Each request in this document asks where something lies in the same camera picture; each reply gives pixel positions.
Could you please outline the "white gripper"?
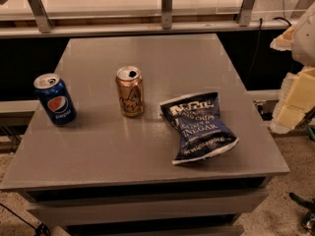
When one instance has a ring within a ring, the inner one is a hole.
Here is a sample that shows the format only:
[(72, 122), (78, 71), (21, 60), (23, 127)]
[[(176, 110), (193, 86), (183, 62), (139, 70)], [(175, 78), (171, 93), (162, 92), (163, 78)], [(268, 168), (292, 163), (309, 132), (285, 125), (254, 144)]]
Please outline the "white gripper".
[(278, 51), (291, 50), (292, 58), (304, 65), (297, 74), (286, 74), (273, 112), (271, 130), (286, 134), (315, 107), (315, 2), (296, 26), (274, 38), (270, 47)]

